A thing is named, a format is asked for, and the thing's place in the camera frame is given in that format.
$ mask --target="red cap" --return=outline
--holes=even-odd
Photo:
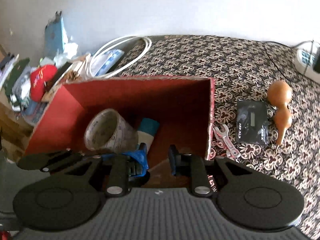
[[[54,65],[44,65],[30,74],[30,97],[33,101],[41,101],[45,93],[44,83],[51,80],[57,71],[58,69]]]

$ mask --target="white electronic device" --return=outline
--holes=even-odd
[[[306,77],[320,84],[320,73],[313,70],[313,66],[316,63],[315,56],[311,55],[310,57],[310,53],[303,49],[298,49],[297,55],[293,59],[293,63],[299,73],[304,74]]]

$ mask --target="black card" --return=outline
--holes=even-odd
[[[268,144],[268,114],[266,103],[238,100],[236,141]]]

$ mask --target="pile of clutter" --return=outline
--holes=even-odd
[[[16,118],[23,117],[32,126],[61,84],[105,75],[124,54],[111,49],[94,60],[90,53],[79,56],[78,45],[68,40],[61,12],[56,12],[44,34],[44,57],[37,67],[30,66],[29,58],[19,59],[19,55],[8,54],[0,62],[0,89],[5,90]]]

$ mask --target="wall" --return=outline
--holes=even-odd
[[[310,6],[318,0],[0,0],[0,43],[37,61],[44,27],[57,10],[83,52],[129,34],[320,41],[320,14]]]

